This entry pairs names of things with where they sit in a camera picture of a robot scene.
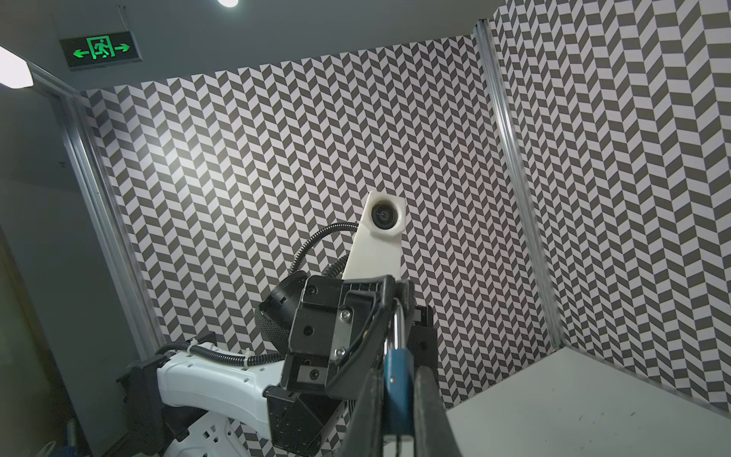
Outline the blue padlock with key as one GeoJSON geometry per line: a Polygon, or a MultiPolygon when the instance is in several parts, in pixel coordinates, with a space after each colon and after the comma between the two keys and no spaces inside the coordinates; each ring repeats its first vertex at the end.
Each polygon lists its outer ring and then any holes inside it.
{"type": "Polygon", "coordinates": [[[394,311],[386,334],[384,397],[384,438],[400,442],[413,437],[413,357],[407,348],[407,326],[402,303],[394,301],[394,311]]]}

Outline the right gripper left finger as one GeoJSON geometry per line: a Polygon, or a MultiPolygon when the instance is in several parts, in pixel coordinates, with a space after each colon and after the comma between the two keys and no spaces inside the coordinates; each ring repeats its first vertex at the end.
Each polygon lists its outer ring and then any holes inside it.
{"type": "Polygon", "coordinates": [[[356,401],[338,456],[374,457],[383,455],[384,373],[372,369],[356,401]]]}

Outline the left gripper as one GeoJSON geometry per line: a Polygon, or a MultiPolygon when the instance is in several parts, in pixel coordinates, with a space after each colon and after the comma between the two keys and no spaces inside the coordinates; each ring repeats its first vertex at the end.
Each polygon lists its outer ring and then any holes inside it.
{"type": "Polygon", "coordinates": [[[384,355],[393,316],[403,312],[414,365],[437,371],[434,310],[418,306],[414,284],[392,276],[306,280],[289,332],[282,387],[354,400],[384,355]]]}

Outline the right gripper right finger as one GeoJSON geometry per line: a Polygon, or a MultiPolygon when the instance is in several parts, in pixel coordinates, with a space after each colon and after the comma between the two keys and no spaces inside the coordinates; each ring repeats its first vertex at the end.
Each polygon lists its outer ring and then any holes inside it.
{"type": "Polygon", "coordinates": [[[413,384],[414,455],[461,456],[441,393],[428,367],[418,367],[413,384]]]}

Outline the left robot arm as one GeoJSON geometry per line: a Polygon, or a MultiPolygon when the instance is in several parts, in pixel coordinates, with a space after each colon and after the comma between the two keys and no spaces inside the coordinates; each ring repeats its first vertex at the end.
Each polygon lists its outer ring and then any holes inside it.
{"type": "Polygon", "coordinates": [[[379,456],[388,442],[411,442],[418,456],[457,451],[435,377],[434,312],[396,270],[295,272],[259,310],[277,352],[226,352],[205,335],[129,367],[121,384],[139,451],[243,456],[239,422],[314,456],[344,415],[344,456],[379,456]]]}

